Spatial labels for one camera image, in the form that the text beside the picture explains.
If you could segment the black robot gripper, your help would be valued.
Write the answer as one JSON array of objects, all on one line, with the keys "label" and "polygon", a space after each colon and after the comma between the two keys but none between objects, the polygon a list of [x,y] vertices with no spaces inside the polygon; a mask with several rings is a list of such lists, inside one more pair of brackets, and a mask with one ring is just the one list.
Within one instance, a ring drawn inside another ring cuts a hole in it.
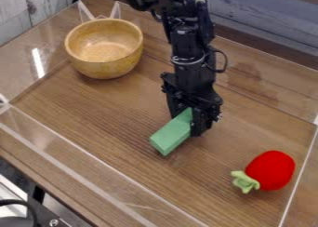
[{"label": "black robot gripper", "polygon": [[223,100],[213,88],[216,74],[216,53],[203,52],[197,56],[171,56],[172,73],[161,73],[161,89],[167,95],[168,111],[175,118],[191,109],[189,136],[200,137],[220,119]]}]

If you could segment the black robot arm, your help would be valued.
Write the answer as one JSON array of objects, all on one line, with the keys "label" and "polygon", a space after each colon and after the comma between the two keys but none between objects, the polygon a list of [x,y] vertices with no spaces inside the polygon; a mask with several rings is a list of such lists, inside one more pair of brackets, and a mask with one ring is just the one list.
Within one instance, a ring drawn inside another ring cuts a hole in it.
[{"label": "black robot arm", "polygon": [[171,45],[173,71],[161,73],[171,116],[189,111],[189,135],[199,137],[220,118],[221,98],[213,89],[220,50],[211,46],[215,24],[208,0],[125,0],[137,11],[148,11],[164,28]]}]

